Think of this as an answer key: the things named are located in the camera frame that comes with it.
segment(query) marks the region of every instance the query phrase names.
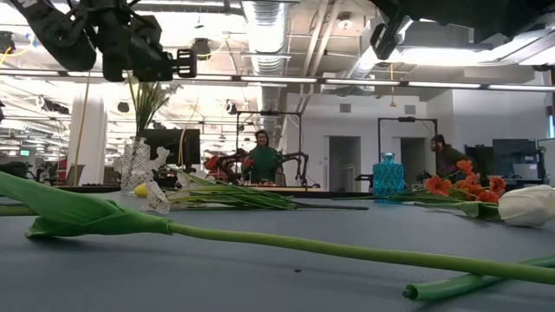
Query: yellow object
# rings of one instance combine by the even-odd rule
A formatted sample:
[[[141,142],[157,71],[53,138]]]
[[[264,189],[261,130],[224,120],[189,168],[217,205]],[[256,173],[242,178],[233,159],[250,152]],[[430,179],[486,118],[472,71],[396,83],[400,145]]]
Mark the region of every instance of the yellow object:
[[[137,195],[138,197],[146,197],[147,196],[147,185],[146,184],[141,184],[137,187],[135,187],[135,195]]]

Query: green shirt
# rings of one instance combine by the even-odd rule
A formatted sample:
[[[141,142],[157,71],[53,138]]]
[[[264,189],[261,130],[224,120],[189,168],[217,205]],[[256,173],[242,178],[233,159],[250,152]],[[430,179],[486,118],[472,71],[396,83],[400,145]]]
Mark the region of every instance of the green shirt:
[[[251,168],[251,182],[276,182],[278,151],[268,146],[257,146],[249,153],[254,161]]]

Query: desk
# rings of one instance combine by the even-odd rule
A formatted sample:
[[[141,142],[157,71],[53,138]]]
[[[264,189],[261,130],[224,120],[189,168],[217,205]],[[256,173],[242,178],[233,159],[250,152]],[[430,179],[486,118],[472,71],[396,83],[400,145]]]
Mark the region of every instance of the desk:
[[[142,202],[119,193],[99,196],[132,207]],[[553,253],[555,224],[511,228],[420,207],[337,203],[370,209],[176,211],[168,217],[213,229],[504,261]],[[402,297],[407,283],[460,273],[259,245],[154,234],[33,242],[23,235],[32,221],[0,218],[3,312],[551,312],[555,306],[554,286],[516,281],[445,302],[411,302]]]

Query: ceiling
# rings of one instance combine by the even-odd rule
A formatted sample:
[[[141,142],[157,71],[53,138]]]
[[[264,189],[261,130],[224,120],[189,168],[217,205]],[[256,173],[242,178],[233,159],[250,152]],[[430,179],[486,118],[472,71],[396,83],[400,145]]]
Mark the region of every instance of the ceiling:
[[[68,11],[69,7],[64,3],[55,1],[56,8]],[[189,48],[195,38],[205,37],[209,39],[212,49],[211,58],[206,62],[199,62],[199,73],[202,74],[240,74],[252,75],[251,60],[245,52],[249,51],[248,27],[245,19],[240,15],[209,14],[205,12],[179,12],[176,10],[164,12],[164,6],[156,6],[156,0],[149,1],[152,8],[157,10],[138,11],[139,14],[154,14],[163,29],[160,43],[165,50],[175,53],[177,49]],[[343,0],[340,5],[342,16],[347,16],[352,26],[347,29],[334,26],[330,39],[327,41],[326,53],[317,67],[317,75],[324,73],[336,73],[349,70],[358,60],[366,47],[361,36],[369,21],[379,17],[374,4],[367,0]],[[317,20],[317,11],[320,6],[318,0],[304,0],[295,3],[289,9],[289,25],[287,29],[287,51],[290,57],[286,65],[286,75],[300,75],[304,65],[305,56],[310,45],[312,30]],[[38,42],[36,47],[29,45],[27,34],[32,34],[25,19],[7,3],[0,3],[0,30],[11,31],[15,34],[14,41],[17,45],[17,53],[22,54],[15,57],[7,57],[1,68],[26,68],[26,69],[60,69],[63,68],[49,55],[46,49]],[[337,21],[325,21],[326,23],[337,23]],[[101,71],[101,57],[98,57],[95,70]],[[422,66],[394,62],[391,67],[375,66],[370,73],[376,79],[422,80],[422,81],[477,81],[486,79],[488,82],[514,82],[522,83],[533,78],[533,71],[528,67],[516,65],[492,67],[438,67]],[[8,76],[0,76],[0,101],[6,105],[3,108],[7,116],[34,117],[35,120],[5,120],[0,126],[0,138],[6,139],[8,134],[17,133],[15,139],[23,141],[24,136],[31,136],[30,140],[36,142],[45,141],[45,136],[57,138],[58,146],[62,150],[67,146],[69,139],[70,116],[52,113],[41,109],[41,98],[48,99],[63,105],[71,111],[76,91],[84,91],[85,84],[82,79],[66,79],[66,81],[48,79],[16,79]],[[121,113],[117,109],[117,103],[121,101],[131,102],[128,88],[123,84],[111,83],[104,85],[107,92],[108,119],[108,153],[121,153],[126,139],[133,136],[134,112],[131,107],[129,113]],[[156,119],[163,121],[166,127],[202,127],[204,136],[203,149],[231,151],[235,148],[235,116],[230,116],[225,111],[225,104],[229,101],[235,103],[240,110],[258,110],[257,93],[260,86],[244,85],[237,86],[196,86],[181,85],[169,104],[163,107]],[[297,86],[289,86],[290,93],[298,93]],[[391,88],[376,87],[373,95],[381,97],[389,95]],[[418,95],[421,101],[437,95],[437,91],[429,91],[419,88],[399,88],[395,95]],[[261,122],[257,115],[242,115],[243,122],[251,122],[245,128],[244,136],[252,135],[260,128]],[[205,125],[199,125],[198,121],[206,121]],[[249,148],[251,142],[245,142],[240,138],[242,144]],[[0,147],[9,144],[0,140]],[[52,147],[51,151],[60,148]],[[44,154],[51,154],[48,148]]]

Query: man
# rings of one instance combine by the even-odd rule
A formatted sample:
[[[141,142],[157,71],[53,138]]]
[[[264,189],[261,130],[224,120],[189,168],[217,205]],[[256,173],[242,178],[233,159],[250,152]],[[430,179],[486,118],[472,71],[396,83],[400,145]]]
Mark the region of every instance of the man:
[[[437,174],[440,177],[446,177],[456,172],[458,170],[457,162],[468,159],[465,154],[445,143],[445,138],[441,134],[434,136],[430,140],[430,149],[435,153],[437,158]]]
[[[268,133],[260,130],[255,134],[257,146],[249,153],[244,172],[251,172],[251,183],[276,183],[276,173],[283,170],[278,163],[278,151],[268,146]]]

